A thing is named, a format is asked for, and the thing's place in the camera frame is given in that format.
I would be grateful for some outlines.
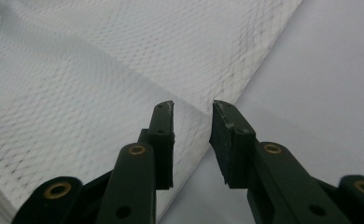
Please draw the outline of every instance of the white mesh fabric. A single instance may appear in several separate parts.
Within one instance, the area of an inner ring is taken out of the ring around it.
[[[112,169],[153,106],[174,100],[175,188],[158,192],[160,216],[209,146],[213,100],[236,101],[300,1],[0,1],[9,212],[53,177]]]

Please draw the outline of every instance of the white mesh laundry bag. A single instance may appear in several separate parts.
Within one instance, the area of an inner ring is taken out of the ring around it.
[[[175,102],[175,187],[208,149],[214,99],[234,103],[301,0],[0,1],[0,223],[41,183],[87,183]]]

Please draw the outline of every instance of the gray surface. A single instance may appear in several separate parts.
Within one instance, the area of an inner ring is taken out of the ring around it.
[[[305,0],[236,104],[260,141],[337,185],[364,175],[364,1]],[[254,223],[208,151],[161,224]]]

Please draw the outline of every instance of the white background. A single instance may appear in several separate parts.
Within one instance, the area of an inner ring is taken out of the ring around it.
[[[311,175],[364,175],[364,1],[303,1],[236,105]],[[211,148],[161,224],[255,223],[245,194],[224,186]]]

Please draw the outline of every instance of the mesh bag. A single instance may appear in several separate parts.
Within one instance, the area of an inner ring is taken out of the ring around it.
[[[87,183],[175,102],[175,187],[301,0],[0,1],[0,223],[60,175]]]

